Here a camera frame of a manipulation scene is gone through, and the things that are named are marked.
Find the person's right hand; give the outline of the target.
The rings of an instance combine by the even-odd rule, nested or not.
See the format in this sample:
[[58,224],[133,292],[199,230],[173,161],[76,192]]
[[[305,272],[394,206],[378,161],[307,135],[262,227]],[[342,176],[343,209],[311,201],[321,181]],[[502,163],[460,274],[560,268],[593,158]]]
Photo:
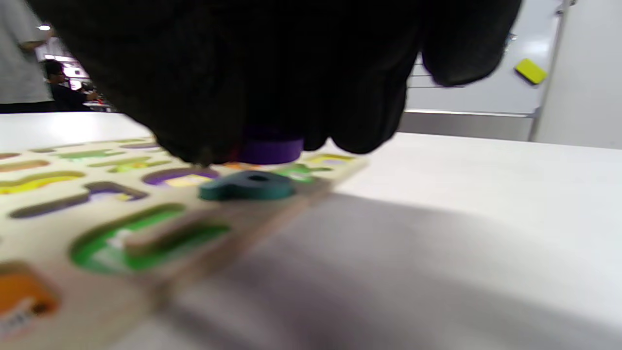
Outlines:
[[439,86],[498,68],[519,0],[30,0],[108,101],[189,164],[248,138],[368,154],[421,57]]

